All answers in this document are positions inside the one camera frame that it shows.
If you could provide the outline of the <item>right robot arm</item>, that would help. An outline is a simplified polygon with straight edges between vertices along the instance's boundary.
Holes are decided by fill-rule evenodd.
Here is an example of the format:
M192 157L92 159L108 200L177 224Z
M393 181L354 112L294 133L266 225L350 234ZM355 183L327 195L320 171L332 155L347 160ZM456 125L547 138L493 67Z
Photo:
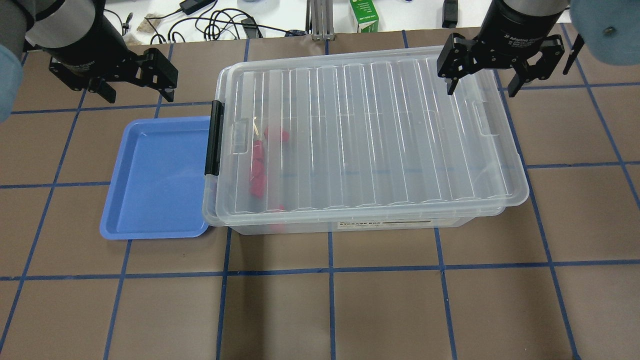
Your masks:
M564 75L584 47L604 64L639 64L637 0L492 0L475 37L453 32L442 47L437 75L445 80L448 95L464 76L483 69L514 70L507 87L510 97L525 84L549 79L566 53L562 37L551 34L566 11L577 35Z

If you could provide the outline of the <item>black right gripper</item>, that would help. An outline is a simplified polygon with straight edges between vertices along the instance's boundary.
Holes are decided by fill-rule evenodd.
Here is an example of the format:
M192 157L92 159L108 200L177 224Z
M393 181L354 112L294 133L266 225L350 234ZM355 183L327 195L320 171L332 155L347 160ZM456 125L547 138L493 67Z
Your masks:
M460 79L482 69L513 68L508 96L533 80L547 80L565 54L550 32L566 9L564 0L492 0L478 34L448 35L437 59L437 75L454 95Z

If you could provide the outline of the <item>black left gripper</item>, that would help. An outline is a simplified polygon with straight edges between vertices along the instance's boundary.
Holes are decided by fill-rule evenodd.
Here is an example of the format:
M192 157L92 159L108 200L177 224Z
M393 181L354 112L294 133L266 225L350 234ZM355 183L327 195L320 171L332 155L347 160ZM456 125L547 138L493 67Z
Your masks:
M178 69L158 48L142 55L128 49L103 13L38 13L38 47L50 55L49 71L71 91L117 98L108 82L151 88L175 100Z

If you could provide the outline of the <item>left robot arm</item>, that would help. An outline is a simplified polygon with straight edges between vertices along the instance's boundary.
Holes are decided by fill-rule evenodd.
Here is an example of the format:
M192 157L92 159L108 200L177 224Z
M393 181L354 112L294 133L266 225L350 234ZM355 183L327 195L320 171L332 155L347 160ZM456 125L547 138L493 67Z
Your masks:
M158 48L137 54L105 16L103 0L1 2L0 119L11 115L23 81L25 43L51 57L49 70L71 91L97 94L110 104L112 83L150 88L173 102L178 69Z

